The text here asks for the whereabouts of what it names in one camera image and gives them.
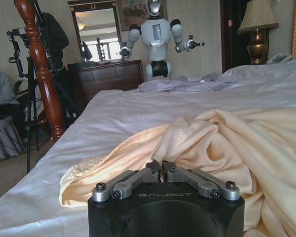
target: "beige wallpaper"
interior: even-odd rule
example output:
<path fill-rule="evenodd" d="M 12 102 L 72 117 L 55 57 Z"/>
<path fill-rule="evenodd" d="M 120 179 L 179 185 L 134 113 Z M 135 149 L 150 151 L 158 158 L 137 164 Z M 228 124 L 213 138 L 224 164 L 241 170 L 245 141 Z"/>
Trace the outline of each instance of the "beige wallpaper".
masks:
<path fill-rule="evenodd" d="M 220 4 L 219 0 L 167 0 L 168 17 L 180 19 L 184 27 L 184 39 L 189 34 L 195 34 L 195 39 L 206 42 L 206 46 L 198 48 L 192 53 L 177 54 L 174 41 L 169 45 L 168 60 L 173 64 L 173 77 L 179 75 L 199 76 L 210 72 L 221 72 L 221 33 L 220 33 Z M 70 40 L 70 46 L 64 50 L 65 64 L 80 61 L 77 39 L 73 27 L 73 20 L 66 0 L 40 0 L 42 11 L 55 16 L 64 28 Z M 0 0 L 0 70 L 7 72 L 13 80 L 17 80 L 15 65 L 9 64 L 7 59 L 13 54 L 12 44 L 8 42 L 8 29 L 23 27 L 24 24 L 14 7 L 12 0 Z M 123 40 L 128 32 L 122 32 Z M 27 51 L 21 47 L 21 59 L 26 66 Z M 148 62 L 146 50 L 141 40 L 134 47 L 131 58 Z"/>
<path fill-rule="evenodd" d="M 294 0 L 280 0 L 272 6 L 280 27 L 270 31 L 269 56 L 291 51 Z"/>

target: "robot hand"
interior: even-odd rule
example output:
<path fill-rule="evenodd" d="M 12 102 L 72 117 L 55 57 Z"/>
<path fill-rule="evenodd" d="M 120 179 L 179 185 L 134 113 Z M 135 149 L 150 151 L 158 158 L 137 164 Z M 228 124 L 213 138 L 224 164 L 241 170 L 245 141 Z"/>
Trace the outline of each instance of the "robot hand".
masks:
<path fill-rule="evenodd" d="M 182 51 L 191 52 L 196 47 L 202 47 L 205 43 L 199 43 L 194 41 L 194 36 L 190 35 L 188 42 L 181 42 L 176 45 L 176 51 L 178 53 Z"/>
<path fill-rule="evenodd" d="M 132 50 L 126 46 L 126 43 L 123 43 L 123 48 L 120 52 L 116 53 L 117 55 L 121 55 L 123 58 L 130 58 L 132 55 Z"/>
<path fill-rule="evenodd" d="M 197 42 L 195 42 L 193 40 L 194 40 L 194 36 L 193 35 L 190 35 L 189 36 L 189 40 L 188 40 L 188 42 L 186 44 L 186 47 L 188 49 L 194 49 L 196 47 L 200 47 L 200 46 L 204 46 L 205 45 L 205 43 L 202 43 L 202 45 L 201 45 L 201 43 L 197 43 Z"/>

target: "brass lamp base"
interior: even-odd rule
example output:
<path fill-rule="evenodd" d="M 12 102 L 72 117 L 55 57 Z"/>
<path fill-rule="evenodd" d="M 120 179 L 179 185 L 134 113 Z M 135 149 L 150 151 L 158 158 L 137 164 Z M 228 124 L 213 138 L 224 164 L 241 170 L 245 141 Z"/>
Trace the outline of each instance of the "brass lamp base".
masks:
<path fill-rule="evenodd" d="M 251 32 L 251 40 L 248 45 L 248 52 L 251 56 L 251 64 L 264 64 L 264 55 L 267 50 L 267 43 L 265 41 L 266 29 L 256 29 Z"/>

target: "wooden dresser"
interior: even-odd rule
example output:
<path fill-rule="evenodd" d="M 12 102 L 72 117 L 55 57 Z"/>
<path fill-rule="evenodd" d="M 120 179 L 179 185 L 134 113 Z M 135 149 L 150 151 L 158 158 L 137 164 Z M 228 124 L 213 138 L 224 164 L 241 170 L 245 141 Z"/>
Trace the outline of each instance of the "wooden dresser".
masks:
<path fill-rule="evenodd" d="M 144 82 L 141 60 L 87 62 L 68 65 L 68 69 L 74 87 L 74 102 L 80 110 L 84 110 L 101 90 L 132 90 Z"/>

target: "black jacket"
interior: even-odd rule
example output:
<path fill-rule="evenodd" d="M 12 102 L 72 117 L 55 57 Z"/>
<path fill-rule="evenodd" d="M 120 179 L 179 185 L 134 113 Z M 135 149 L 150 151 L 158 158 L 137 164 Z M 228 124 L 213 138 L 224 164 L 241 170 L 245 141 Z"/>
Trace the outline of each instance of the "black jacket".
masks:
<path fill-rule="evenodd" d="M 42 13 L 45 21 L 45 39 L 49 47 L 53 63 L 57 70 L 62 69 L 64 66 L 63 49 L 69 45 L 68 37 L 64 30 L 61 28 L 56 19 L 49 13 Z"/>

